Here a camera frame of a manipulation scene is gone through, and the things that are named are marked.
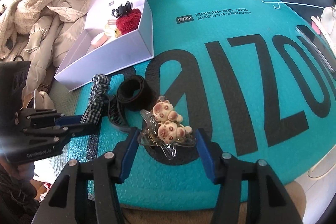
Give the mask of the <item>person left hand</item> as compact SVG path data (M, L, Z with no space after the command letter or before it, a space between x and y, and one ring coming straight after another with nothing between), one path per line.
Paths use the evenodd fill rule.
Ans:
M0 163L3 169L17 180L30 181L34 176L35 165L32 162L22 165L13 165L8 162L4 156L1 156Z

